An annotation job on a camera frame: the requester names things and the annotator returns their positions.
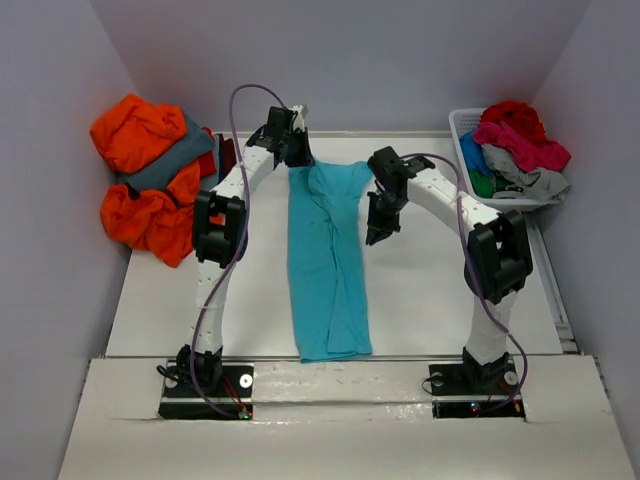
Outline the teal t shirt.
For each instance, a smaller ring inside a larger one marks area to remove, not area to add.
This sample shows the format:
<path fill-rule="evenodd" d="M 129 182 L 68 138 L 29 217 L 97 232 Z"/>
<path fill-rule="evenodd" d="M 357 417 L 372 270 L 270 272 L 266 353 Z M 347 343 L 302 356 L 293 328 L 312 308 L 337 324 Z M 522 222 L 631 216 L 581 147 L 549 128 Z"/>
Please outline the teal t shirt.
<path fill-rule="evenodd" d="M 287 273 L 303 363 L 372 353 L 359 205 L 364 162 L 289 171 Z"/>

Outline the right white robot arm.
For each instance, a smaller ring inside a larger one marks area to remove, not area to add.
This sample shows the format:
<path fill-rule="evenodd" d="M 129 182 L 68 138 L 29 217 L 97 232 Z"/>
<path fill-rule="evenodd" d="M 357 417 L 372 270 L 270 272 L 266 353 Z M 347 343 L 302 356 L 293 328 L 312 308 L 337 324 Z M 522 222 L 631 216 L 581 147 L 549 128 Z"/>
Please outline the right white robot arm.
<path fill-rule="evenodd" d="M 523 215 L 500 212 L 448 180 L 435 154 L 399 155 L 390 147 L 368 160 L 376 184 L 369 193 L 365 243 L 375 245 L 400 231 L 400 212 L 409 203 L 439 219 L 460 238 L 464 279 L 473 294 L 471 332 L 458 363 L 430 367 L 424 384 L 439 396 L 516 396 L 526 377 L 510 359 L 516 345 L 509 322 L 517 295 L 533 271 Z"/>

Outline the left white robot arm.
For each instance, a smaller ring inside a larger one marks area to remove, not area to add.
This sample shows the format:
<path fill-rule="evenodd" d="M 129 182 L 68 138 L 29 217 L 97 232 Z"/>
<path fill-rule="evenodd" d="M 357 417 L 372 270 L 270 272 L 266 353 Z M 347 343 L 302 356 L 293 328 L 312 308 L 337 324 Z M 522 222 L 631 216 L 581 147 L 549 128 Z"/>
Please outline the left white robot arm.
<path fill-rule="evenodd" d="M 231 274 L 248 244 L 251 196 L 278 165 L 314 164 L 307 112 L 303 104 L 272 107 L 266 124 L 242 148 L 238 164 L 217 186 L 196 196 L 192 244 L 198 262 L 199 313 L 190 342 L 176 356 L 176 377 L 202 396 L 221 383 L 222 318 Z"/>

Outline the orange t shirt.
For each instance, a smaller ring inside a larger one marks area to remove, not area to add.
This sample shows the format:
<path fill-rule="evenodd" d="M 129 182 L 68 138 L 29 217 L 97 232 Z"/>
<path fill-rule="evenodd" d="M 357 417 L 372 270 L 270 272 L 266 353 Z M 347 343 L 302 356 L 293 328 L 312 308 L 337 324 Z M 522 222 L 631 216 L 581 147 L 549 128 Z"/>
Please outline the orange t shirt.
<path fill-rule="evenodd" d="M 108 238 L 178 267 L 191 252 L 194 202 L 218 180 L 218 142 L 179 106 L 130 93 L 98 117 L 90 138 L 115 174 L 100 219 Z"/>

